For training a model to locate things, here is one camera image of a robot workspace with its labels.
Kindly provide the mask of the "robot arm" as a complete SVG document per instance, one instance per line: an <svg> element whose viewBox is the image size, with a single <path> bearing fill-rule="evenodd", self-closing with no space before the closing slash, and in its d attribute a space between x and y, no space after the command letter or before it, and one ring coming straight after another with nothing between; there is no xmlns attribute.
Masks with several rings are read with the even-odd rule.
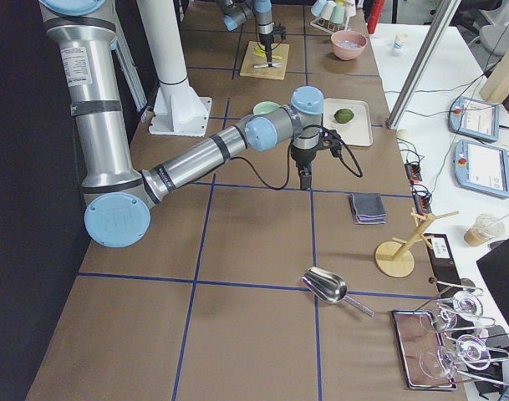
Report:
<svg viewBox="0 0 509 401"><path fill-rule="evenodd" d="M274 43L275 26L272 20L272 3L270 0L235 2L217 0L222 14L222 21L229 31L239 28L253 18L257 25L259 47L262 49L268 68L275 67L272 61L272 44Z"/></svg>
<svg viewBox="0 0 509 401"><path fill-rule="evenodd" d="M269 150L284 140L301 153L313 152L323 117L323 94L312 86L295 89L290 104L248 115L233 126L150 170L137 171L130 157L122 103L112 59L118 38L115 1L39 1L44 27L60 49L87 175L81 186L87 232L103 246L140 240L150 209L166 195L209 174L244 150ZM155 112L158 132L203 135L211 98L191 87L172 1L137 1L160 89Z"/></svg>

